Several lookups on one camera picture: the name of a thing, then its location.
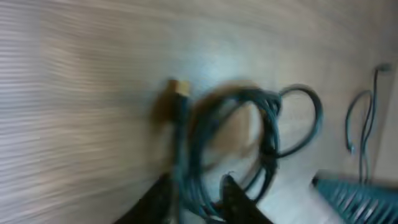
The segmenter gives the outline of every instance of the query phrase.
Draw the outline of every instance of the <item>teal basket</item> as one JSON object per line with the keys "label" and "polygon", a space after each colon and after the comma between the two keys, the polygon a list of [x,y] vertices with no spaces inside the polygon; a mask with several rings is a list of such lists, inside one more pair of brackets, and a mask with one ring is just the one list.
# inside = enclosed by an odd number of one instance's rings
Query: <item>teal basket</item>
{"label": "teal basket", "polygon": [[398,188],[317,174],[313,186],[345,223],[398,224]]}

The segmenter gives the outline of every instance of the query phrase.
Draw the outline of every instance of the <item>black cable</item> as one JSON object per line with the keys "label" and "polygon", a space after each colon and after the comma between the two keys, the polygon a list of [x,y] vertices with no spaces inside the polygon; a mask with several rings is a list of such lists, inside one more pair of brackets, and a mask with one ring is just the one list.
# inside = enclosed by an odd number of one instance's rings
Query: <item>black cable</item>
{"label": "black cable", "polygon": [[[310,132],[295,146],[280,152],[279,129],[277,118],[281,111],[282,97],[292,92],[301,91],[306,93],[313,101],[315,108],[315,119]],[[234,100],[236,105],[225,114],[220,114],[224,105]],[[203,183],[202,155],[206,144],[215,136],[225,121],[245,103],[254,103],[262,114],[263,136],[259,145],[260,166],[245,187],[248,191],[264,173],[264,181],[253,202],[257,203],[269,188],[277,169],[277,160],[296,153],[306,146],[317,134],[323,119],[322,103],[318,95],[309,87],[303,85],[290,86],[279,93],[264,91],[259,88],[243,88],[233,93],[219,97],[202,114],[196,117],[196,126],[193,130],[192,139],[188,143],[188,164],[184,164],[183,149],[179,144],[179,168],[178,187],[182,196],[183,204],[191,212],[201,216],[208,222],[222,223],[222,205],[213,203]]]}
{"label": "black cable", "polygon": [[361,131],[361,141],[359,144],[359,181],[361,183],[367,183],[369,181],[369,161],[368,161],[368,140],[373,129],[374,119],[376,117],[377,108],[377,79],[379,72],[387,72],[391,69],[390,64],[381,64],[376,67],[373,76],[373,91],[364,90],[355,96],[354,100],[349,104],[347,115],[345,119],[345,137],[346,137],[346,148],[350,153],[355,153],[355,148],[349,135],[349,126],[351,124],[351,114],[357,104],[357,102],[365,96],[369,96],[369,107],[366,113],[366,119]]}

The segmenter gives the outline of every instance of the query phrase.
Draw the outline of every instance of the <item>wooden surface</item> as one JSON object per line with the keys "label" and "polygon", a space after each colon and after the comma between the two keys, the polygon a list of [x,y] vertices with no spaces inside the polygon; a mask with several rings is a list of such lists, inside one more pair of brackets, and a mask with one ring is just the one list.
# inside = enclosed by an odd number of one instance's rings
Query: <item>wooden surface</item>
{"label": "wooden surface", "polygon": [[[312,86],[322,133],[281,162],[259,206],[276,223],[338,223],[308,185],[318,169],[356,174],[343,119],[398,51],[396,11],[388,0],[0,1],[0,223],[112,223],[134,205],[170,167],[172,126],[155,119],[170,78],[192,82],[195,100],[231,82]],[[377,130],[393,78],[380,80]],[[282,145],[311,121],[305,98],[287,99]],[[246,136],[243,124],[223,138]],[[251,159],[227,157],[226,170]]]}

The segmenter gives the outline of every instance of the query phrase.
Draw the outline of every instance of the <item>wood grain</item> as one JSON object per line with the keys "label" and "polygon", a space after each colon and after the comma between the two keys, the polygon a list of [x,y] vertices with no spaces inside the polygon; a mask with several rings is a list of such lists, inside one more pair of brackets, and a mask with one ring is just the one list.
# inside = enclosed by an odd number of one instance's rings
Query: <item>wood grain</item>
{"label": "wood grain", "polygon": [[[0,1],[0,223],[112,223],[134,205],[170,168],[172,125],[152,115],[166,113],[157,105],[167,105],[171,78],[190,81],[195,101],[229,82],[314,88],[322,133],[281,161],[259,206],[276,223],[338,222],[308,185],[318,169],[356,173],[343,118],[372,67],[397,55],[396,9],[389,0]],[[381,78],[378,130],[392,79]],[[312,113],[301,96],[284,102],[284,146]],[[244,124],[221,137],[245,136]],[[221,174],[252,162],[227,158],[206,176],[214,197]]]}

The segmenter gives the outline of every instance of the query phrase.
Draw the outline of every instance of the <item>blue-green ribbed object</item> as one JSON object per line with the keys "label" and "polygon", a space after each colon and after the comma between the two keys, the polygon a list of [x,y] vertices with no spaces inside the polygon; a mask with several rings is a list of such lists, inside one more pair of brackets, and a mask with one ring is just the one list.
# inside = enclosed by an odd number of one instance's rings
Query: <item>blue-green ribbed object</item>
{"label": "blue-green ribbed object", "polygon": [[312,182],[345,223],[398,224],[398,188],[316,175]]}

